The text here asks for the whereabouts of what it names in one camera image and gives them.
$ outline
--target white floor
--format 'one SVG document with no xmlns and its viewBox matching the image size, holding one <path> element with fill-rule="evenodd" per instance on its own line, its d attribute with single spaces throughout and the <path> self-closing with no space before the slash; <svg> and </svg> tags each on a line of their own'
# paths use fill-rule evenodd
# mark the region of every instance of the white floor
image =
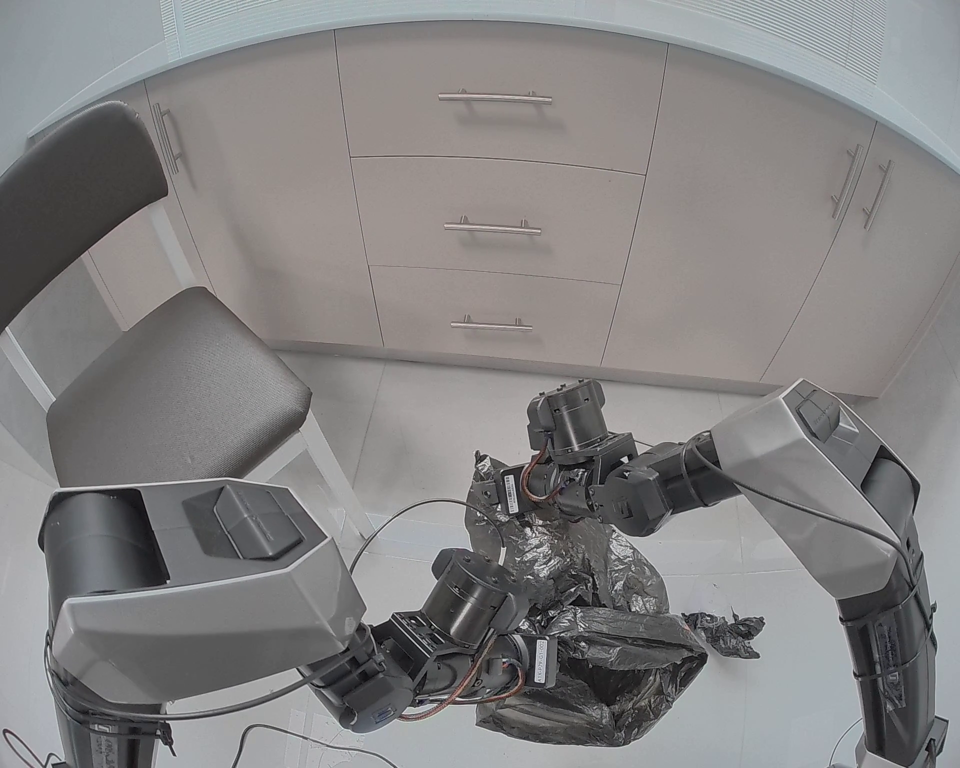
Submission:
<svg viewBox="0 0 960 768">
<path fill-rule="evenodd" d="M 475 449 L 507 462 L 529 458 L 526 405 L 556 376 L 284 353 L 314 392 L 313 408 L 334 452 L 374 521 L 429 496 L 463 498 Z M 682 441 L 709 428 L 749 397 L 710 392 L 605 385 L 608 426 L 649 443 Z M 276 479 L 308 504 L 322 504 L 319 475 L 298 461 Z M 46 628 L 46 579 L 36 533 L 48 485 L 0 462 L 0 726 L 18 730 L 38 752 L 57 749 L 53 705 L 40 651 Z M 463 514 L 452 505 L 415 510 L 365 555 L 357 582 L 368 618 L 413 610 L 431 589 L 429 563 L 442 546 L 467 543 Z M 840 734 L 858 716 L 845 640 L 832 600 L 823 593 L 745 503 L 727 502 L 677 517 L 658 535 L 636 540 L 665 577 L 672 610 L 761 614 L 760 660 L 711 655 L 700 677 L 664 719 L 635 744 L 616 750 L 546 747 L 473 726 L 471 708 L 419 724 L 394 724 L 367 736 L 340 732 L 312 695 L 299 691 L 253 712 L 174 728 L 174 761 L 158 766 L 228 766 L 251 722 L 293 726 L 338 744 L 381 752 L 400 768 L 491 764 L 525 768 L 711 766 L 824 768 Z M 276 681 L 179 703 L 178 708 L 235 701 Z M 852 762 L 857 730 L 838 759 Z M 376 761 L 308 749 L 280 734 L 255 732 L 241 768 L 315 768 Z M 0 745 L 0 768 L 14 761 Z"/>
</svg>

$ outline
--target drawer handle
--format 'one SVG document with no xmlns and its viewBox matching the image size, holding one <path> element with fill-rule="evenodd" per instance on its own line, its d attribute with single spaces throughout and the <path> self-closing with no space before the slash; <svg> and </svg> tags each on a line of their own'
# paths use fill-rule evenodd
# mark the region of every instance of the drawer handle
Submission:
<svg viewBox="0 0 960 768">
<path fill-rule="evenodd" d="M 843 181 L 843 189 L 840 190 L 840 196 L 830 195 L 830 199 L 833 200 L 836 205 L 833 207 L 833 218 L 837 219 L 840 216 L 840 211 L 843 210 L 843 203 L 847 201 L 847 195 L 850 194 L 850 188 L 853 186 L 853 174 L 856 172 L 856 167 L 860 164 L 860 158 L 863 156 L 863 145 L 856 145 L 856 152 L 853 150 L 847 150 L 847 154 L 850 156 L 850 168 L 847 169 L 847 177 Z"/>
<path fill-rule="evenodd" d="M 451 328 L 467 328 L 469 330 L 521 330 L 524 333 L 530 333 L 534 329 L 532 325 L 524 325 L 523 320 L 517 318 L 512 324 L 510 323 L 475 323 L 470 319 L 470 315 L 464 315 L 464 318 L 459 321 L 455 320 L 450 324 Z"/>
<path fill-rule="evenodd" d="M 863 223 L 863 228 L 868 231 L 870 230 L 870 225 L 874 222 L 874 219 L 880 210 L 880 204 L 883 202 L 883 195 L 887 191 L 887 184 L 890 183 L 890 177 L 894 172 L 894 161 L 887 160 L 887 164 L 881 165 L 880 170 L 883 171 L 883 181 L 880 182 L 880 188 L 876 191 L 874 204 L 869 208 L 863 209 L 863 212 L 867 214 L 867 221 Z"/>
<path fill-rule="evenodd" d="M 543 234 L 540 227 L 530 227 L 526 219 L 520 221 L 519 227 L 510 227 L 505 224 L 471 224 L 466 216 L 461 216 L 459 222 L 447 222 L 444 229 L 454 232 L 498 232 L 500 234 Z"/>
<path fill-rule="evenodd" d="M 170 175 L 175 176 L 180 172 L 177 161 L 183 157 L 183 152 L 175 153 L 173 144 L 170 143 L 170 133 L 167 132 L 167 124 L 163 119 L 170 114 L 170 110 L 163 109 L 160 104 L 154 103 L 151 105 L 150 111 L 153 113 L 156 135 L 160 140 L 160 152 L 163 154 L 163 159 L 167 161 L 167 169 L 170 171 Z"/>
<path fill-rule="evenodd" d="M 461 88 L 456 93 L 438 93 L 442 102 L 509 102 L 510 104 L 553 104 L 552 96 L 529 93 L 467 93 Z"/>
</svg>

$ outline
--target crumpled black plastic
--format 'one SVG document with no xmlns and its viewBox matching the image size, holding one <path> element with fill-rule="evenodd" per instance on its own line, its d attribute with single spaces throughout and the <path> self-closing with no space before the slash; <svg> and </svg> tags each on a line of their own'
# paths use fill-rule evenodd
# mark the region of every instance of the crumpled black plastic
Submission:
<svg viewBox="0 0 960 768">
<path fill-rule="evenodd" d="M 763 616 L 744 616 L 733 613 L 733 621 L 713 613 L 682 613 L 687 626 L 701 633 L 704 640 L 721 656 L 735 659 L 759 659 L 760 654 L 750 641 L 766 625 Z"/>
<path fill-rule="evenodd" d="M 503 466 L 478 452 L 474 482 Z M 485 503 L 475 487 L 468 503 L 497 520 L 507 543 L 504 565 L 531 597 L 520 630 L 556 636 L 560 662 L 554 687 L 479 705 L 476 724 L 541 744 L 603 747 L 650 731 L 707 663 L 696 635 L 669 613 L 657 570 L 596 520 L 521 524 Z M 498 557 L 492 525 L 471 510 L 465 523 L 473 548 Z"/>
</svg>

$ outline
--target gray upholstered chair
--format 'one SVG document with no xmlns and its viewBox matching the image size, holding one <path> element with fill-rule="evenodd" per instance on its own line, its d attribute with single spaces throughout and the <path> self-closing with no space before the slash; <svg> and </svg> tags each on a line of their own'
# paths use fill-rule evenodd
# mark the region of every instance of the gray upholstered chair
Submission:
<svg viewBox="0 0 960 768">
<path fill-rule="evenodd" d="M 137 114 L 85 110 L 0 177 L 0 348 L 47 409 L 62 486 L 267 480 L 307 450 L 347 520 L 372 532 L 310 413 L 310 390 L 197 285 L 162 204 L 167 182 Z M 59 397 L 7 326 L 51 280 L 147 207 L 183 290 L 126 331 Z"/>
</svg>

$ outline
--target robotic arm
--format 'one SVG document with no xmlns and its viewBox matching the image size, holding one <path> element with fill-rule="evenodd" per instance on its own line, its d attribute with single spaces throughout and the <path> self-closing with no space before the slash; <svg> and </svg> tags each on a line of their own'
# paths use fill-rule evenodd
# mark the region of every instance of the robotic arm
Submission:
<svg viewBox="0 0 960 768">
<path fill-rule="evenodd" d="M 933 766 L 932 607 L 913 522 L 919 484 L 843 403 L 806 381 L 686 444 L 638 452 L 599 383 L 541 393 L 525 465 L 481 490 L 510 515 L 598 518 L 649 536 L 743 493 L 837 600 L 864 714 L 860 768 Z M 152 763 L 167 703 L 298 669 L 345 728 L 550 686 L 555 640 L 515 629 L 514 575 L 444 550 L 416 612 L 370 627 L 333 541 L 288 490 L 235 480 L 54 494 L 40 546 L 48 666 L 71 768 Z M 405 714 L 411 706 L 434 704 Z"/>
</svg>

